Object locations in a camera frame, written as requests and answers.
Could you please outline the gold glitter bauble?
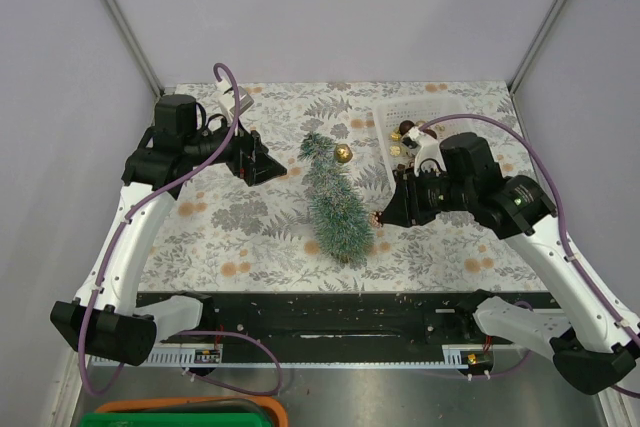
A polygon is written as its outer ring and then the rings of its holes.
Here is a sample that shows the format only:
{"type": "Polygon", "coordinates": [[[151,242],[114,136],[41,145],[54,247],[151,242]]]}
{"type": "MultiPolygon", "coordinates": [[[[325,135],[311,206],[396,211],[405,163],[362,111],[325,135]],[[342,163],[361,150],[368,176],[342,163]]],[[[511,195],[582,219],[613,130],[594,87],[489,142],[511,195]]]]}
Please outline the gold glitter bauble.
{"type": "Polygon", "coordinates": [[[347,144],[337,144],[334,148],[334,159],[340,164],[346,164],[353,158],[353,151],[347,144]]]}

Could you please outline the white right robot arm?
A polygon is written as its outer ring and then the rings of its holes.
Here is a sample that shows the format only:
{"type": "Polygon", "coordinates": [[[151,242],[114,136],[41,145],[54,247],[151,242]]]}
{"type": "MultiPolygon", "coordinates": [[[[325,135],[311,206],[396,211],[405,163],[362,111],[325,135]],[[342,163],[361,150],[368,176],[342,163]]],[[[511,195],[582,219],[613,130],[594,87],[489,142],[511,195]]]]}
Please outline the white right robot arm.
{"type": "Polygon", "coordinates": [[[457,308],[455,330],[469,343],[499,337],[552,361],[575,389],[594,395],[636,366],[639,318],[601,283],[590,266],[564,252],[559,210],[532,178],[505,177],[487,141],[472,132],[436,142],[428,137],[413,167],[394,172],[395,192],[377,223],[422,226],[443,212],[468,212],[529,264],[564,315],[553,318],[478,290],[457,308]]]}

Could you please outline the frosted pine cone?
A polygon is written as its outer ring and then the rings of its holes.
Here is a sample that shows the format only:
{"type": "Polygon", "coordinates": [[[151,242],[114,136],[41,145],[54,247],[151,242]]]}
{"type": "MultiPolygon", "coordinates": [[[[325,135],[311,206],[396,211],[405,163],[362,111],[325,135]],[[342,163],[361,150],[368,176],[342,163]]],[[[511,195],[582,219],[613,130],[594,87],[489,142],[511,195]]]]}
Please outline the frosted pine cone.
{"type": "Polygon", "coordinates": [[[381,228],[382,227],[382,223],[380,221],[380,213],[379,212],[372,212],[369,216],[369,220],[370,223],[373,227],[375,228],[381,228]]]}

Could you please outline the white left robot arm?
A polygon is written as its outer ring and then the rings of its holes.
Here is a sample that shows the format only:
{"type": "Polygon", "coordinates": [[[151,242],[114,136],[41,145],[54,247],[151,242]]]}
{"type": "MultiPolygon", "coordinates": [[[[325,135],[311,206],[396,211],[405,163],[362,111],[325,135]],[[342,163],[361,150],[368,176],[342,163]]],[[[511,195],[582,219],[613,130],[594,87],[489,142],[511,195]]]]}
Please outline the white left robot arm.
{"type": "Polygon", "coordinates": [[[94,267],[70,302],[56,302],[50,321],[75,351],[132,366],[141,365],[154,345],[184,331],[205,342],[217,329],[214,314],[200,294],[174,294],[138,307],[142,270],[156,235],[175,204],[176,179],[211,160],[226,165],[247,185],[263,184],[286,174],[256,131],[233,126],[232,110],[253,103],[242,91],[219,99],[215,119],[186,94],[165,95],[154,107],[154,123],[127,158],[118,209],[94,267]]]}

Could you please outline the small green christmas tree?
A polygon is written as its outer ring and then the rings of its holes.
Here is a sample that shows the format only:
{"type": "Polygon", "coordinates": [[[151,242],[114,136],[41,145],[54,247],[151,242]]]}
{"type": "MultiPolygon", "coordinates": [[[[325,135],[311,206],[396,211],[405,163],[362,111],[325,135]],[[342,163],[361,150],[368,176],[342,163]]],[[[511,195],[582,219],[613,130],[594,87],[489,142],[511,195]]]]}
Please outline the small green christmas tree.
{"type": "Polygon", "coordinates": [[[309,214],[320,250],[341,265],[359,265],[373,247],[374,232],[347,167],[335,159],[337,146],[330,137],[311,132],[301,142],[298,159],[309,163],[309,214]]]}

